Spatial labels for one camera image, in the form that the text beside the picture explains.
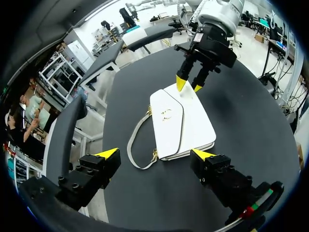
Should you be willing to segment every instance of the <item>gold buckle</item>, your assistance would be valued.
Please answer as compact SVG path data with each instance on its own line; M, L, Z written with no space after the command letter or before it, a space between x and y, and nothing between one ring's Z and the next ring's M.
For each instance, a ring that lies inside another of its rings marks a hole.
M152 111L151 111L151 105L148 106L148 111L147 111L146 114L148 114L149 116L151 116L153 114Z
M151 160L151 162L156 161L158 158L159 158L158 151L157 151L157 149L154 149L154 151L153 151L153 159Z

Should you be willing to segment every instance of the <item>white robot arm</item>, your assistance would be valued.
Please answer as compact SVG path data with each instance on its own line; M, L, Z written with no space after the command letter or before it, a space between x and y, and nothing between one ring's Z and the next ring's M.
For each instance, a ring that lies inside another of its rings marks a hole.
M193 39L189 49L175 45L175 50L185 53L185 61L176 74L177 89L182 90L188 80L193 64L198 60L202 69L192 82L194 91L200 90L209 72L219 73L223 64L229 68L236 61L235 53L229 49L228 37L236 33L244 0L187 0L195 9L189 21Z

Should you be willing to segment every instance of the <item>gray shoulder strap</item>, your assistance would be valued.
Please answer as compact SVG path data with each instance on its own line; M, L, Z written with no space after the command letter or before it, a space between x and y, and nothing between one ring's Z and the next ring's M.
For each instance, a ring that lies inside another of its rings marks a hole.
M136 125L136 127L135 127L135 129L134 129L134 131L133 131L133 133L132 133L132 135L131 135L131 138L130 138L129 142L127 143L127 146L126 146L126 152L127 152L127 155L128 155L128 157L129 157L130 162L134 165L134 167L136 167L136 168L138 168L138 169L141 169L141 170L146 170L146 169L150 168L150 166L153 165L153 164L157 161L157 159L158 159L158 154L157 154L156 149L155 149L154 152L153 152L153 158L152 158L152 160L150 161L150 163L149 163L146 167L142 168L142 167L140 167L140 166L138 166L138 165L136 164L136 162L135 162L134 159L133 159L132 152L131 152L133 142L134 142L134 140L135 140L135 137L136 137L136 135L137 135L137 133L138 133L138 131L139 131L141 125L142 125L143 122L146 121L151 115L152 115L152 113L151 113L151 107L149 106L146 115L137 123L137 125Z

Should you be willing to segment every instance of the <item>handbag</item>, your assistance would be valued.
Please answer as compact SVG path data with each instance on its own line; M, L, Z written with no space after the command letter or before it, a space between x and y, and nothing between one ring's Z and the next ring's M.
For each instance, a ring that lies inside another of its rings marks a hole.
M134 161L131 149L141 125L150 116L153 117L156 149L150 163L142 168ZM190 155L191 149L210 149L215 140L216 133L207 113L190 83L186 82L181 92L173 84L150 96L148 111L135 127L126 150L131 163L145 170L158 159L178 159Z

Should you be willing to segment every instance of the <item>gold hardware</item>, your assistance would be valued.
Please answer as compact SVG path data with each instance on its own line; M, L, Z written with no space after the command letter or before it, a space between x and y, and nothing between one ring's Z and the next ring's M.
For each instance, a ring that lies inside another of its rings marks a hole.
M148 106L148 111L146 113L147 115L151 116L153 113L151 111L151 105Z
M157 149L154 149L154 151L153 151L153 158L152 158L151 162L156 161L158 158L159 158L158 151L157 151Z
M172 110L171 110L171 109L167 109L167 110L163 111L161 114L162 114L162 115L165 115L165 113L167 113L168 111L172 111ZM162 121L168 120L168 119L170 119L171 117L172 117L172 116L170 116L170 117L163 117Z
M163 119L162 119L162 121L165 121L165 120L168 120L168 119L170 119L171 117L164 117Z
M167 111L172 111L172 110L171 110L171 109L167 109L167 110L163 111L161 114L163 115L163 114L165 114Z

